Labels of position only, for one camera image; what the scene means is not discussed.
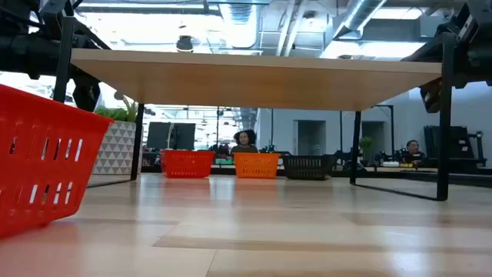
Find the black equipment rack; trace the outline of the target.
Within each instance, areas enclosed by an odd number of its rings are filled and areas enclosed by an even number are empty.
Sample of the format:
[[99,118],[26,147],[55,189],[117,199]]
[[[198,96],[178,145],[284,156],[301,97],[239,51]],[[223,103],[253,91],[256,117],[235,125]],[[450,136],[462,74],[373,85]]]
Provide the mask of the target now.
[[[469,133],[465,126],[450,127],[449,166],[450,172],[474,174],[479,168],[487,164],[484,158],[482,131]],[[440,127],[434,125],[424,126],[424,141],[426,145],[426,159],[424,163],[429,166],[438,165]]]

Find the silver ventilation duct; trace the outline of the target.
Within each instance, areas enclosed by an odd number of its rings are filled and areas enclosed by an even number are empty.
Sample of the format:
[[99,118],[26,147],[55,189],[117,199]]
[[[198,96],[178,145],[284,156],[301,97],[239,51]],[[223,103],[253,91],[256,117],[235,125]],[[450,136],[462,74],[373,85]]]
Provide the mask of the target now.
[[387,0],[350,0],[347,10],[341,15],[340,23],[333,32],[333,40],[341,38],[359,39],[364,26]]

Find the white geometric plant pot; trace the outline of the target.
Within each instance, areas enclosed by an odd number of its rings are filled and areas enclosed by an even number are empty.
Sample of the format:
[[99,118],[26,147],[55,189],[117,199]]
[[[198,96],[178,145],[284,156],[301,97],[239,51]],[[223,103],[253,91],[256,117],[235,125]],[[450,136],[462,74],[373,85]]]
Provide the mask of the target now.
[[105,133],[92,173],[130,175],[135,145],[136,124],[115,121]]

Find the green artificial succulent plants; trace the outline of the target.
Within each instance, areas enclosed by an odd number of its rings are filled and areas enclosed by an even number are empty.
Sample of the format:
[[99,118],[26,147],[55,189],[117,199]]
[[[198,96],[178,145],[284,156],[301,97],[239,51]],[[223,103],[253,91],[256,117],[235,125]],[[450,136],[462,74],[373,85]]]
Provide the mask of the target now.
[[115,121],[135,122],[138,115],[138,103],[130,102],[126,96],[122,96],[120,101],[123,101],[125,108],[107,108],[98,106],[94,113]]

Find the person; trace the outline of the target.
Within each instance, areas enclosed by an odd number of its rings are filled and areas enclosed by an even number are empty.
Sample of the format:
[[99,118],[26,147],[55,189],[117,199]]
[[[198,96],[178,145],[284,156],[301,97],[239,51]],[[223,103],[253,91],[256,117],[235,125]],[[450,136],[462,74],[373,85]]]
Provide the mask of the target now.
[[404,163],[417,164],[422,161],[425,154],[420,151],[419,143],[417,140],[410,140],[406,144],[406,149],[402,153],[402,159]]
[[231,149],[231,155],[234,156],[235,153],[239,152],[258,153],[256,139],[256,133],[252,129],[237,132],[234,135],[236,146]]

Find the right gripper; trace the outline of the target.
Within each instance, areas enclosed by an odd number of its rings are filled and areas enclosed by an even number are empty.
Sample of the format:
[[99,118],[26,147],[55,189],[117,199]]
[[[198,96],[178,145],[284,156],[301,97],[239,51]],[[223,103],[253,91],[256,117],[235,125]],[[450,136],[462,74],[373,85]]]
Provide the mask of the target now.
[[430,97],[429,95],[439,95],[441,86],[441,78],[428,82],[420,86],[420,93],[424,103],[424,108],[427,113],[435,114],[440,111],[440,97]]

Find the black plastic basket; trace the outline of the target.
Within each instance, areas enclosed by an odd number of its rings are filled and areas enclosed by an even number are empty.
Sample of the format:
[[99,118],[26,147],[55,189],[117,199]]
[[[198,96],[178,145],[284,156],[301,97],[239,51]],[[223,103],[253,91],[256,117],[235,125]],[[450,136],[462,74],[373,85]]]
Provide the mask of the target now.
[[324,181],[331,176],[333,155],[284,155],[284,174],[288,179]]

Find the black computer monitor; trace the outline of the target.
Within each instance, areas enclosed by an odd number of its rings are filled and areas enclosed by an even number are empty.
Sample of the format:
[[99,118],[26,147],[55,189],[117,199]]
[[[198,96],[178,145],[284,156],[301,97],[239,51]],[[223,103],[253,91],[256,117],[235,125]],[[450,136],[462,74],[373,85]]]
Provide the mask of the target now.
[[196,124],[194,123],[176,123],[174,149],[193,150],[195,129]]
[[166,149],[170,127],[169,122],[150,122],[146,146],[152,149]]

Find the red plastic basket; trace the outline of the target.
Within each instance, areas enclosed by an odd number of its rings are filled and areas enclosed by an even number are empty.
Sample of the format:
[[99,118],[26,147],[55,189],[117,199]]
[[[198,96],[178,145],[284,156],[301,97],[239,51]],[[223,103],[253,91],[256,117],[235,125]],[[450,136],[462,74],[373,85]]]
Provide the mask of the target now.
[[211,174],[212,151],[161,150],[161,168],[170,179],[202,179]]
[[0,239],[79,210],[112,123],[0,85]]

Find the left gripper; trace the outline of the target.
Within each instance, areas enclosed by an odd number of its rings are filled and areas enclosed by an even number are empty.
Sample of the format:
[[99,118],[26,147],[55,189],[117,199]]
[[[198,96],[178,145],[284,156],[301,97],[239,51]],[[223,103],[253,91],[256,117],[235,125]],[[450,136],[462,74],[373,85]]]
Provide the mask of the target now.
[[75,83],[74,93],[77,94],[75,95],[75,104],[81,110],[93,112],[98,103],[99,94],[101,93],[100,81],[84,72],[74,74],[72,79]]

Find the wooden shelf black metal legs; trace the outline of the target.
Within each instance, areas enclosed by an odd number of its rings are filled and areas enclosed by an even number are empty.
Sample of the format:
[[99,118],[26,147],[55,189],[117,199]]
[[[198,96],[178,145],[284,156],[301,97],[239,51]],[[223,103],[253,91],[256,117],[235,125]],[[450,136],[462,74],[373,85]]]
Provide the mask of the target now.
[[147,104],[248,108],[364,110],[412,88],[434,82],[440,93],[440,145],[450,131],[457,38],[439,35],[424,46],[442,60],[380,62],[275,56],[208,55],[75,48],[76,18],[61,24],[54,98],[62,101],[71,66]]

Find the orange plastic basket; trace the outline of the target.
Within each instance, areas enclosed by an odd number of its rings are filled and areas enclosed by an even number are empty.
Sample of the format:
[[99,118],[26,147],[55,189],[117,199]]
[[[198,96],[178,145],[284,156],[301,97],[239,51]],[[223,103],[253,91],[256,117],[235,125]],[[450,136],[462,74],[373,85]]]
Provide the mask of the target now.
[[240,179],[275,179],[278,153],[238,152],[234,155],[235,175]]

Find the small green potted plant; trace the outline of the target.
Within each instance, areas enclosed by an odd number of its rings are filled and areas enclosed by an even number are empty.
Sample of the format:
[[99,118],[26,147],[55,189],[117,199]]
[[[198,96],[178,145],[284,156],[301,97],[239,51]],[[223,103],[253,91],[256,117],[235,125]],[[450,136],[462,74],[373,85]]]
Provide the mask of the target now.
[[370,161],[374,140],[370,136],[363,136],[359,141],[359,146],[362,151],[363,160]]

